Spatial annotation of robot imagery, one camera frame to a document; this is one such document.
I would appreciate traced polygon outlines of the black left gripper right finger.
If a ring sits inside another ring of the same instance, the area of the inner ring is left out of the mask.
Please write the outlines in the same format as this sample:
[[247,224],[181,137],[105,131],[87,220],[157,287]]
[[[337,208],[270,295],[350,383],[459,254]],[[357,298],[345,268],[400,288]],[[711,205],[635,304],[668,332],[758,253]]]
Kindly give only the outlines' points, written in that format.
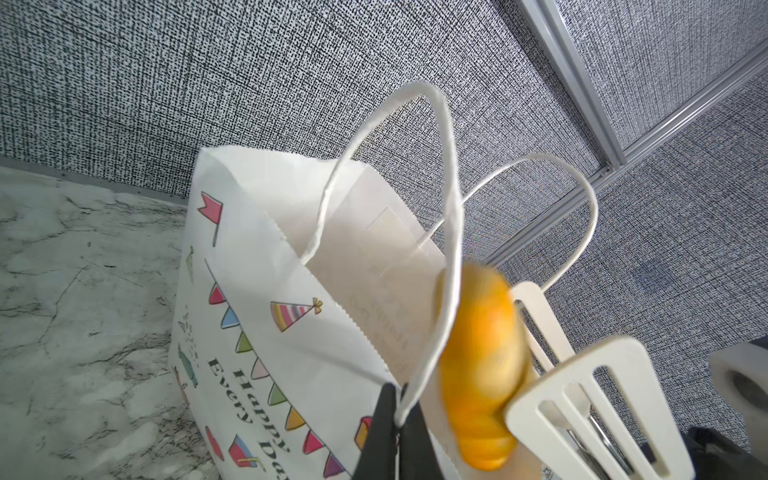
[[420,407],[411,409],[399,430],[399,479],[444,479]]

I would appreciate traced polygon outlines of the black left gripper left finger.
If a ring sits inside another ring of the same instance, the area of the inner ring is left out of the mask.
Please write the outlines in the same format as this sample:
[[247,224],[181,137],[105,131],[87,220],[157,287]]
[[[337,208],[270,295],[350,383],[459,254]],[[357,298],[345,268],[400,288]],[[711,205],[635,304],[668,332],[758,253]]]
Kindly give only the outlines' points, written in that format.
[[397,455],[397,429],[394,415],[397,391],[393,384],[382,386],[372,416],[369,433],[352,480],[394,480]]

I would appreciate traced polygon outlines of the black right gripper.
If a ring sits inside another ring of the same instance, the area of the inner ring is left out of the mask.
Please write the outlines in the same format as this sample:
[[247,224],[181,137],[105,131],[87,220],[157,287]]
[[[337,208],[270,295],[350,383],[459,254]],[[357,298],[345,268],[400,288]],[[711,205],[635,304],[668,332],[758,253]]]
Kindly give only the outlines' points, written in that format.
[[762,478],[762,462],[714,429],[691,427],[684,440],[696,479]]

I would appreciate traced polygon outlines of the white and steel tongs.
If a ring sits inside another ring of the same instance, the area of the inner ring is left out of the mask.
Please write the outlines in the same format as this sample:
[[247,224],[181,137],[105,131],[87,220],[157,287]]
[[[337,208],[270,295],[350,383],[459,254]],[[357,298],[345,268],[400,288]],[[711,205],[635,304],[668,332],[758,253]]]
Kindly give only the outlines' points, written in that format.
[[[510,432],[562,479],[692,479],[695,470],[641,342],[613,336],[574,352],[542,289],[521,282],[511,290],[558,362],[530,343],[545,374],[511,401]],[[648,459],[596,380],[603,368],[644,433]]]

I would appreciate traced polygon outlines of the small striped croissant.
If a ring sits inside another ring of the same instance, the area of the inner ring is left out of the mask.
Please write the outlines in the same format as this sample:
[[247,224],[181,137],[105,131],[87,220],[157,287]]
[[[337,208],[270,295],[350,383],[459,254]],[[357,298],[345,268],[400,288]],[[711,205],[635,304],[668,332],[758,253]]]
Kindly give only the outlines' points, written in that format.
[[438,362],[440,395],[463,461],[500,469],[517,446],[503,411],[528,379],[530,352],[510,287],[495,269],[462,266],[459,304]]

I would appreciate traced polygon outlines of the white paper gift bag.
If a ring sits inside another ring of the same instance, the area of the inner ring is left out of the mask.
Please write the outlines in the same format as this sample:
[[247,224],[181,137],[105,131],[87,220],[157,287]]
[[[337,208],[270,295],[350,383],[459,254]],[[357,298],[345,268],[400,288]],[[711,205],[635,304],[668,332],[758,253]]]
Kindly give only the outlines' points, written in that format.
[[[427,99],[444,162],[437,246],[354,153],[386,118]],[[382,386],[417,393],[445,479],[540,479],[517,441],[498,470],[467,465],[438,362],[459,304],[464,204],[443,92],[396,90],[337,160],[247,148],[198,153],[169,363],[225,479],[349,479]]]

